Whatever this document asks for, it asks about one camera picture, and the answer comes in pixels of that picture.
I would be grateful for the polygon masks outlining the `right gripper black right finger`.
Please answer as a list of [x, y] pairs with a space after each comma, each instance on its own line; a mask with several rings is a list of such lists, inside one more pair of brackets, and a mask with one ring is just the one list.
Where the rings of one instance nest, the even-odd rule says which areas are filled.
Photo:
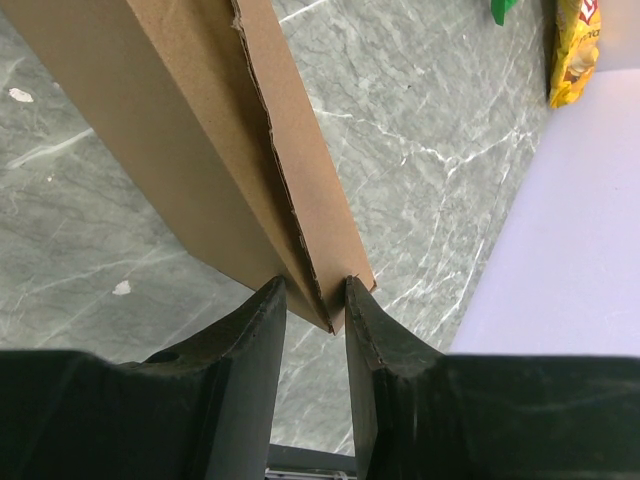
[[633, 357], [444, 354], [345, 283], [361, 479], [635, 479]]

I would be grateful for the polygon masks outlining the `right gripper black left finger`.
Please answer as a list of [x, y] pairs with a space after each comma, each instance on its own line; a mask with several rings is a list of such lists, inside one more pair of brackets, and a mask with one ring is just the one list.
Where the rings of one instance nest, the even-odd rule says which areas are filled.
[[1, 354], [5, 479], [260, 479], [267, 466], [286, 289], [142, 362], [78, 350]]

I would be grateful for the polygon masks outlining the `brown cardboard box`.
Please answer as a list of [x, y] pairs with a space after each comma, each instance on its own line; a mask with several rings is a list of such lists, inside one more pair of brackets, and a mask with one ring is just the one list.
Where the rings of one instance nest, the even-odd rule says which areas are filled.
[[242, 285], [283, 276], [335, 333], [376, 285], [268, 1], [5, 1], [2, 12], [185, 249]]

